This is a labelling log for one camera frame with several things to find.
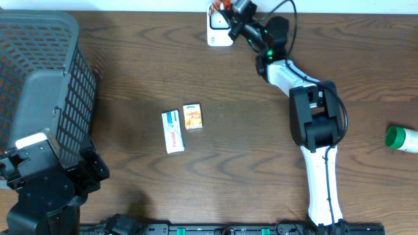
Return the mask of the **red Top chocolate bar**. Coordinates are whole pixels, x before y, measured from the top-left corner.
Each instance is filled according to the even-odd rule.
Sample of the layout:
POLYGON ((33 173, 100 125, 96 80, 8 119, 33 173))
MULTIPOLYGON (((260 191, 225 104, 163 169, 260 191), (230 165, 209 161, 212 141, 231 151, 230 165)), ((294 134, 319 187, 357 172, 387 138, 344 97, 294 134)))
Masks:
POLYGON ((208 9, 208 15, 211 16, 217 11, 229 10, 231 8, 231 0, 215 0, 213 3, 210 3, 208 9))

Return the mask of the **white Panadol box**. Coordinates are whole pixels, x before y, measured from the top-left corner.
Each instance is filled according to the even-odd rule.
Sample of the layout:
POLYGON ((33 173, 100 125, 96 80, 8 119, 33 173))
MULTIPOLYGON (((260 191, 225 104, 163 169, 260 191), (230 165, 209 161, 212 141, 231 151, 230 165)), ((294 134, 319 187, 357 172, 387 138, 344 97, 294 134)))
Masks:
POLYGON ((162 113, 161 117, 167 153, 170 154, 184 151, 185 146, 182 138, 178 110, 162 113))

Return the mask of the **orange tissue pack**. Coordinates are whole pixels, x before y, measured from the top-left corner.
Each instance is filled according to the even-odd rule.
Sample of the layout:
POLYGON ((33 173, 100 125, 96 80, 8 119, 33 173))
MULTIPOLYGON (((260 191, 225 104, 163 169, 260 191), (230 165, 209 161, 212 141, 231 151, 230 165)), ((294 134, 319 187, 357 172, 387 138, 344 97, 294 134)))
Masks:
POLYGON ((202 112, 200 104, 187 104, 183 106, 184 122, 187 130, 201 129, 202 124, 202 112))

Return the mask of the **green lid white bottle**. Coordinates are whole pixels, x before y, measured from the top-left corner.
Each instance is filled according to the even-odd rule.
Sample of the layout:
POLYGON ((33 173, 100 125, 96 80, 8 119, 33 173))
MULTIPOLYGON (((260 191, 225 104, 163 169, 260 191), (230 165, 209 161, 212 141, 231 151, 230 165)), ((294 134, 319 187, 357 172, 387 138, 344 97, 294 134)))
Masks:
POLYGON ((385 145, 389 148, 417 153, 417 131, 392 126, 386 132, 385 145))

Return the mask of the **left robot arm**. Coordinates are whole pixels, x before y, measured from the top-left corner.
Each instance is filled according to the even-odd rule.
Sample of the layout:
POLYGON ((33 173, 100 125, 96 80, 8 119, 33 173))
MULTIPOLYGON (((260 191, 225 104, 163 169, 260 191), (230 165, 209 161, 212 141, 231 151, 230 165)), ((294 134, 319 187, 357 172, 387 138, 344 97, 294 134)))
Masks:
POLYGON ((89 136, 77 156, 65 168, 48 140, 1 155, 1 177, 18 194, 5 234, 79 234, 80 207, 110 172, 89 136))

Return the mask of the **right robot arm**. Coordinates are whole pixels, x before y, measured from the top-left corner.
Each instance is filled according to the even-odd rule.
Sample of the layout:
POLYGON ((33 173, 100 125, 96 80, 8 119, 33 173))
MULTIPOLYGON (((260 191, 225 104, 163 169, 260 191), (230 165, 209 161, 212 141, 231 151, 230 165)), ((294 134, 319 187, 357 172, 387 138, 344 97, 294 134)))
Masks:
POLYGON ((221 11, 231 29, 231 40, 242 35, 257 51, 258 75, 289 98, 291 136, 307 170, 310 231, 337 234, 344 220, 338 202, 336 157, 347 132, 346 107, 334 82, 309 77, 289 59, 289 20, 275 16, 263 24, 254 14, 253 3, 240 10, 221 11))

